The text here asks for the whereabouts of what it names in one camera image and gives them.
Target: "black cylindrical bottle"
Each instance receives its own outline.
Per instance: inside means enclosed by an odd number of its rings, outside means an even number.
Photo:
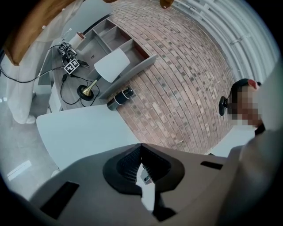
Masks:
[[[133,90],[131,89],[131,87],[128,87],[127,89],[121,91],[120,93],[118,93],[116,96],[114,96],[113,99],[111,99],[108,103],[107,103],[107,107],[110,110],[114,110],[116,109],[118,106],[124,104],[127,100],[129,100],[130,96],[132,96],[134,94]]]

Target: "white table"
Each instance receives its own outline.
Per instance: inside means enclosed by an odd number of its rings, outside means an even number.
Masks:
[[[81,158],[139,143],[120,114],[106,105],[41,115],[37,127],[48,153],[61,170]]]

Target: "brick wall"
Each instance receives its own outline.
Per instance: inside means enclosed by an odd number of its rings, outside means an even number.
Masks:
[[[142,143],[206,153],[231,129],[218,114],[218,101],[233,84],[221,51],[196,21],[159,2],[111,5],[111,20],[158,55],[125,84],[135,95],[118,108],[122,118]]]

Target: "gray floor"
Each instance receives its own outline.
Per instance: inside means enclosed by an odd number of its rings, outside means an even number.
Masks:
[[[0,76],[0,172],[7,186],[29,199],[58,167],[49,156],[36,124],[21,125],[13,120],[6,98],[7,79]],[[39,116],[46,113],[49,91],[37,88],[31,113]],[[17,177],[8,180],[7,174],[20,164],[31,162],[31,166]]]

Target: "cylindrical container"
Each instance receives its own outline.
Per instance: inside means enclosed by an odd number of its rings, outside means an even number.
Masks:
[[[85,36],[81,32],[77,32],[76,35],[69,41],[71,47],[76,50],[79,44],[85,39]]]
[[[114,96],[114,98],[107,103],[107,107],[110,110],[114,110],[118,106],[124,104],[127,100],[129,100],[130,96],[132,96],[133,94],[134,91],[131,89],[131,87],[128,87],[127,89],[121,91],[116,96]]]

